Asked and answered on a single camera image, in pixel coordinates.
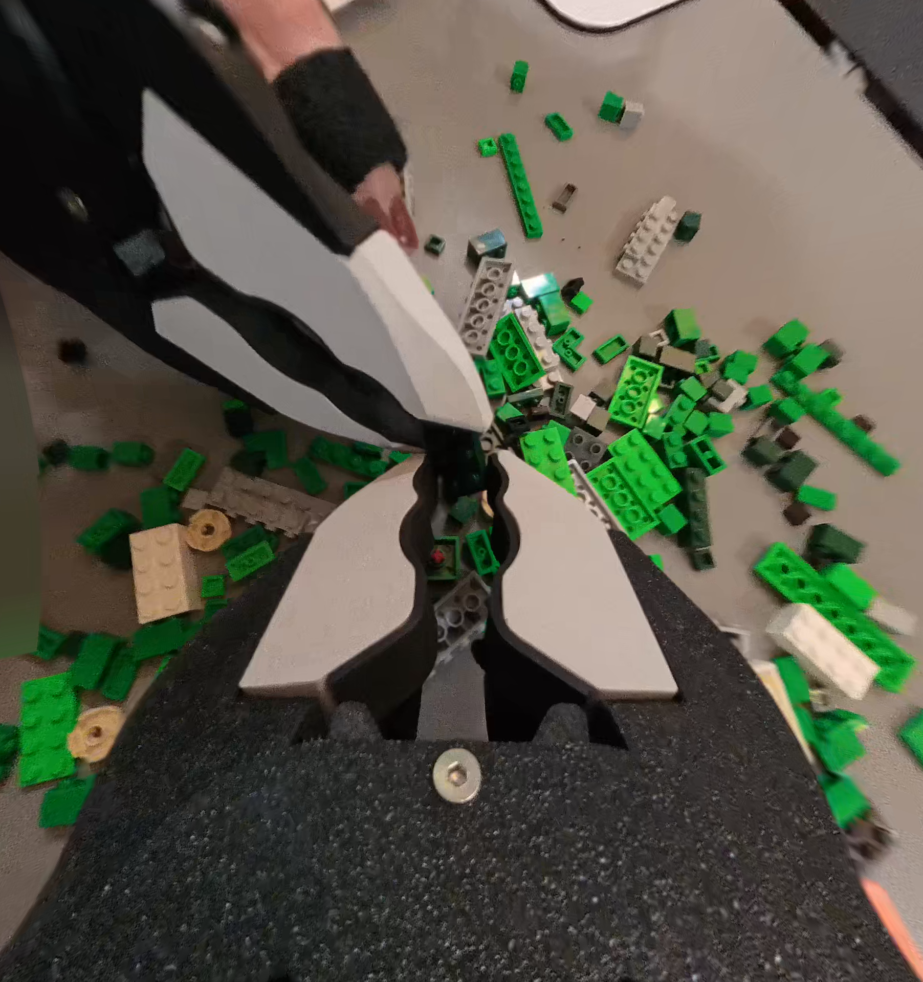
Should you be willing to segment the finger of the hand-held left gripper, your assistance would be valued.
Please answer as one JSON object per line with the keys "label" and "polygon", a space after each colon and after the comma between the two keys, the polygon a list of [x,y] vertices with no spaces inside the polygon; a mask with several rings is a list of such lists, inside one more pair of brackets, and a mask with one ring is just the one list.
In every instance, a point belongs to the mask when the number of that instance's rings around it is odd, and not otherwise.
{"label": "finger of the hand-held left gripper", "polygon": [[245,293],[301,313],[313,299],[361,293],[388,325],[426,419],[488,427],[470,354],[389,233],[350,225],[350,254],[333,252],[154,92],[143,94],[142,123],[147,173],[202,274],[178,296]]}
{"label": "finger of the hand-held left gripper", "polygon": [[361,293],[313,299],[301,313],[245,293],[184,293],[151,309],[162,339],[291,420],[381,446],[431,446],[406,363]]}

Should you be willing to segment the wide green toy plate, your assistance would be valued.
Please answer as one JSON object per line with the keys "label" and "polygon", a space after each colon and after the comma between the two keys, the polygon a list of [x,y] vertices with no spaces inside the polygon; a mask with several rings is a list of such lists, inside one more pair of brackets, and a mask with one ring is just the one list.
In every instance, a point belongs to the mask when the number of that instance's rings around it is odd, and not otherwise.
{"label": "wide green toy plate", "polygon": [[874,661],[880,669],[876,684],[893,694],[904,690],[916,667],[915,659],[793,549],[773,543],[754,572],[787,605],[812,606]]}

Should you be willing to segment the person's left forearm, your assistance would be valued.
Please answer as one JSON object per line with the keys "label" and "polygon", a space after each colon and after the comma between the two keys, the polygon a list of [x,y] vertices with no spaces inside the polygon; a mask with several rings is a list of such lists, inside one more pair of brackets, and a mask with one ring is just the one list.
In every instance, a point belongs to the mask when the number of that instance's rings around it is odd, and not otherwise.
{"label": "person's left forearm", "polygon": [[342,50],[343,38],[321,1],[220,1],[265,80],[296,62]]}

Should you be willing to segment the orange brick separator tool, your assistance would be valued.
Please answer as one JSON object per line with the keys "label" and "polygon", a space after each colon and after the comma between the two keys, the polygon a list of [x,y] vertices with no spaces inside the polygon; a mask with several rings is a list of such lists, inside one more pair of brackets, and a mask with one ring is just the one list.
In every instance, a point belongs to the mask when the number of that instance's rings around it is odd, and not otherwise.
{"label": "orange brick separator tool", "polygon": [[861,877],[861,888],[910,971],[917,980],[923,981],[923,955],[902,920],[897,906],[887,891],[872,879]]}

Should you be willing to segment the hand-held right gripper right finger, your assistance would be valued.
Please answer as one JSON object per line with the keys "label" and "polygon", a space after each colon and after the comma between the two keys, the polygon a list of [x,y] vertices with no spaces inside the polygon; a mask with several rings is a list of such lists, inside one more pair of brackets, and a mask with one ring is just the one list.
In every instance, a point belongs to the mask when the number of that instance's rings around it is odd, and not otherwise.
{"label": "hand-held right gripper right finger", "polygon": [[475,646],[487,734],[528,743],[571,706],[586,741],[622,743],[612,707],[679,694],[616,545],[576,493],[504,450],[489,468],[491,545],[501,560]]}

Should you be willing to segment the pile of green toy bricks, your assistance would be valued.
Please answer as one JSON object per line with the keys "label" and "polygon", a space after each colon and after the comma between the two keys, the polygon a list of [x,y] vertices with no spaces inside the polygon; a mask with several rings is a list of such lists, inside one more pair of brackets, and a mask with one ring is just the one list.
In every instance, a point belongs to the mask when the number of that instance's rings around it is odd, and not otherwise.
{"label": "pile of green toy bricks", "polygon": [[[219,376],[211,369],[201,366],[199,362],[190,356],[180,352],[169,342],[162,341],[160,336],[155,334],[155,329],[149,326],[150,314],[147,312],[148,288],[143,289],[136,285],[136,281],[128,275],[119,260],[106,259],[107,253],[100,254],[100,247],[107,249],[106,233],[99,239],[99,233],[94,233],[93,225],[82,226],[74,224],[72,231],[65,230],[70,224],[64,216],[63,206],[56,205],[62,217],[52,219],[53,205],[43,203],[26,204],[26,183],[36,184],[37,190],[29,193],[38,201],[39,191],[46,192],[51,200],[52,178],[61,176],[57,173],[57,167],[62,164],[59,170],[64,175],[66,163],[72,163],[73,155],[80,166],[79,178],[93,178],[94,192],[103,190],[107,195],[100,202],[102,204],[127,205],[134,208],[136,201],[136,187],[138,193],[143,197],[137,200],[138,205],[143,205],[143,217],[148,218],[148,198],[147,178],[143,173],[140,162],[135,162],[131,156],[128,164],[126,156],[120,150],[121,137],[110,133],[109,128],[103,132],[105,146],[94,148],[94,137],[100,135],[94,131],[93,136],[87,136],[85,130],[80,130],[78,136],[78,149],[73,151],[65,148],[65,118],[53,122],[54,114],[57,112],[53,101],[52,83],[39,81],[39,68],[34,63],[29,63],[26,58],[22,58],[15,63],[13,58],[6,54],[9,60],[6,62],[0,58],[0,239],[4,236],[9,241],[1,241],[0,244],[12,248],[14,252],[21,246],[18,252],[24,251],[23,255],[17,258],[25,258],[26,265],[34,267],[31,271],[38,273],[39,266],[31,262],[35,259],[36,263],[42,266],[48,259],[49,270],[54,280],[54,285],[64,287],[67,280],[70,281],[68,293],[75,294],[81,300],[89,301],[89,304],[97,308],[97,313],[106,316],[107,320],[115,323],[121,333],[127,335],[133,343],[149,350],[163,362],[171,363],[176,370],[197,378],[203,384],[212,386],[220,391],[222,395],[232,396],[231,402],[224,409],[226,426],[228,430],[239,434],[239,438],[256,440],[256,436],[246,436],[251,430],[250,407],[246,404],[259,405],[262,409],[268,409],[256,399],[247,396],[242,390],[235,386],[229,386],[223,382]],[[41,144],[41,147],[49,151],[49,159],[46,160],[43,153],[35,152],[32,157],[30,150],[13,151],[13,138],[21,137],[23,140],[28,138],[32,144]],[[121,185],[124,179],[124,187],[129,184],[129,190],[108,191],[108,164],[115,165],[117,174],[111,171],[111,177],[116,178],[117,186]],[[189,273],[187,268],[183,268],[183,263],[187,266],[189,260],[175,258],[175,233],[162,232],[163,219],[160,203],[155,202],[152,196],[152,208],[157,211],[157,218],[154,212],[151,213],[152,222],[148,224],[148,232],[145,235],[149,238],[149,245],[153,248],[157,244],[162,244],[170,253],[170,264],[162,270],[156,270],[149,274],[149,278],[138,281],[141,284],[147,283],[150,286],[157,286],[151,280],[151,276],[161,277],[161,286],[178,287],[182,285],[202,286],[202,274]],[[565,448],[562,444],[565,430],[555,423],[549,428],[541,431],[533,431],[529,436],[522,438],[522,445],[525,448],[528,463],[538,462],[541,472],[545,469],[544,463],[549,467],[551,463],[560,471],[560,475],[554,474],[555,478],[560,476],[563,481],[566,478],[566,487],[580,490],[580,497],[590,496],[594,491],[598,497],[594,500],[597,507],[604,508],[605,504],[617,507],[618,504],[625,505],[628,495],[633,490],[639,492],[652,492],[654,489],[660,490],[660,478],[663,479],[662,490],[665,498],[669,498],[674,493],[678,493],[678,485],[673,480],[673,475],[666,469],[662,460],[648,446],[643,437],[641,429],[630,429],[625,438],[618,439],[611,445],[612,456],[608,462],[601,462],[588,477],[580,478],[578,464],[567,460],[565,461]],[[678,518],[678,511],[672,506],[667,508],[663,498],[657,498],[653,503],[650,499],[648,504],[652,511],[645,509],[646,499],[628,497],[628,516],[638,519],[640,516],[643,521],[655,522],[659,518],[665,518],[667,514]],[[67,841],[67,833],[72,833],[69,839],[70,847],[63,851],[62,861],[65,862],[67,852],[75,852],[81,846],[81,840],[92,842],[87,835],[93,831],[107,832],[107,812],[108,804],[120,804],[120,789],[117,788],[117,797],[110,797],[108,785],[106,783],[98,786],[96,792],[86,796],[92,790],[94,776],[88,771],[83,770],[81,774],[71,776],[70,768],[72,758],[65,750],[65,737],[56,738],[55,747],[57,752],[62,745],[63,771],[54,772],[63,777],[63,780],[55,787],[50,786],[47,797],[43,800],[41,821],[43,825],[53,827],[48,833],[43,833],[46,839],[52,841],[53,837],[64,844]],[[864,799],[857,801],[860,796],[858,789],[849,784],[843,776],[821,776],[821,792],[815,792],[815,785],[810,785],[812,792],[816,794],[816,799],[821,801],[817,811],[820,813],[821,820],[827,821],[819,826],[820,836],[816,835],[816,826],[813,829],[802,828],[801,812],[799,818],[799,828],[794,828],[796,819],[790,819],[788,808],[784,814],[774,814],[774,818],[786,819],[788,825],[783,822],[780,830],[772,826],[774,831],[779,831],[779,845],[784,845],[783,853],[788,854],[788,847],[791,845],[796,852],[805,846],[800,855],[805,855],[807,859],[813,859],[822,867],[824,861],[826,868],[829,869],[829,859],[834,860],[843,855],[845,849],[844,828],[847,829],[847,845],[856,845],[856,838],[852,839],[851,832],[855,832],[858,827],[873,831],[877,828],[870,821],[875,819],[873,810],[869,809],[869,804]],[[851,799],[850,792],[854,794],[854,804],[860,805],[856,814],[857,818],[851,814],[845,815],[843,812],[835,813],[833,820],[829,819],[829,811],[826,810],[831,804],[834,809],[840,804],[843,806],[845,797],[841,796],[833,800],[834,794],[840,792],[841,795],[847,792],[846,801],[849,805]],[[784,802],[784,804],[814,804],[816,800],[812,796],[803,800],[800,797],[795,802]]]}

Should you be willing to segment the black flat object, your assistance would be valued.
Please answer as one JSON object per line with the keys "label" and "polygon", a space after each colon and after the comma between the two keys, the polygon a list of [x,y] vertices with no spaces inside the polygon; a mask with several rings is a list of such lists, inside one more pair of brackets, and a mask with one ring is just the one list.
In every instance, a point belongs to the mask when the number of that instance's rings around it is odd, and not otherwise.
{"label": "black flat object", "polygon": [[923,163],[923,1],[782,1],[824,51],[838,44],[864,98]]}

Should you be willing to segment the white toy block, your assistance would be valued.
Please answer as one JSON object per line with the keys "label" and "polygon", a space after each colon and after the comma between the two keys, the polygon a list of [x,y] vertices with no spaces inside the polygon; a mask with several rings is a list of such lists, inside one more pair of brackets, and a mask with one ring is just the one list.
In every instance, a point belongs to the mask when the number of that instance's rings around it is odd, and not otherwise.
{"label": "white toy block", "polygon": [[880,669],[812,606],[788,604],[765,629],[774,644],[808,673],[852,700],[862,700]]}

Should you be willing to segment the tan toy block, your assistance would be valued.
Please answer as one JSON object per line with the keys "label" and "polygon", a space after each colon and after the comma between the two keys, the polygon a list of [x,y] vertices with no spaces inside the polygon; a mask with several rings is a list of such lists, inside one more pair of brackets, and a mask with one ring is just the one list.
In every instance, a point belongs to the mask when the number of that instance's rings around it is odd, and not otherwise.
{"label": "tan toy block", "polygon": [[129,535],[139,624],[202,610],[199,574],[185,532],[181,524],[170,523]]}

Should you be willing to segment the dark green toy plate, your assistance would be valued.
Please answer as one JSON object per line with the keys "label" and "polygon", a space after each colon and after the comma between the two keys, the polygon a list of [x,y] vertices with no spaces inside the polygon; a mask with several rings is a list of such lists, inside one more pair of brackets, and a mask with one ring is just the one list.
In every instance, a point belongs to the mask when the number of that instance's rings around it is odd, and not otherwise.
{"label": "dark green toy plate", "polygon": [[426,451],[443,497],[449,504],[485,489],[485,454],[480,433],[431,425],[425,431]]}

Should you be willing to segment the tan round toy piece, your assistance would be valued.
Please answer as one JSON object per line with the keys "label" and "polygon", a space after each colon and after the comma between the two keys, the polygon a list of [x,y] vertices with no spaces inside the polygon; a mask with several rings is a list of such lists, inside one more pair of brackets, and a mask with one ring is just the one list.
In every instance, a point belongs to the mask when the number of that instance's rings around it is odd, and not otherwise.
{"label": "tan round toy piece", "polygon": [[119,706],[103,705],[81,712],[67,738],[69,752],[89,764],[106,759],[124,727],[125,714]]}
{"label": "tan round toy piece", "polygon": [[187,545],[203,553],[221,549],[232,537],[232,522],[219,509],[198,509],[185,527]]}

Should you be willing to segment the white rounded object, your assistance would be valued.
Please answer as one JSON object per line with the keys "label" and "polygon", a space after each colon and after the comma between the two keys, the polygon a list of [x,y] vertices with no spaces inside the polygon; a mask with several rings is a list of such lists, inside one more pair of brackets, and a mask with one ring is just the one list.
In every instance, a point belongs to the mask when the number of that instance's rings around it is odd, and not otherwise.
{"label": "white rounded object", "polygon": [[686,1],[539,1],[562,24],[601,34],[623,31]]}

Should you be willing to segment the long grey toy plate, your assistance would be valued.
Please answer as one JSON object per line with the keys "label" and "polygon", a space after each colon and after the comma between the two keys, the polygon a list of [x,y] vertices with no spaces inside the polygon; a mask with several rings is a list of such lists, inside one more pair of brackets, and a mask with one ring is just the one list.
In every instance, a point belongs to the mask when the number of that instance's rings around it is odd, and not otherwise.
{"label": "long grey toy plate", "polygon": [[615,274],[635,287],[643,287],[674,239],[678,220],[674,198],[664,195],[649,205],[623,246]]}

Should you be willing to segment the person's left hand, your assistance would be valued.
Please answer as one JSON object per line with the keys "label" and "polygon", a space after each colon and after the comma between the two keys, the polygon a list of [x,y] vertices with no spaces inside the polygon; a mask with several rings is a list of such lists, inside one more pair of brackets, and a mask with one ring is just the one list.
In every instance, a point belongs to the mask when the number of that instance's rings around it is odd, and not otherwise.
{"label": "person's left hand", "polygon": [[415,252],[406,143],[356,56],[347,48],[314,52],[285,68],[272,88],[315,162],[405,252]]}

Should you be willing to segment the long green toy plate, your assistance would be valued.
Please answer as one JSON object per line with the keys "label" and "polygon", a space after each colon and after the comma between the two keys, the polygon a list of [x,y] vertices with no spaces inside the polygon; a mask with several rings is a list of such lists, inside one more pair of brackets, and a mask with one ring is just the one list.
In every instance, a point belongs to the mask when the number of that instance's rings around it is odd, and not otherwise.
{"label": "long green toy plate", "polygon": [[498,137],[498,147],[524,234],[530,240],[540,239],[543,235],[542,221],[517,139],[511,132],[502,132]]}

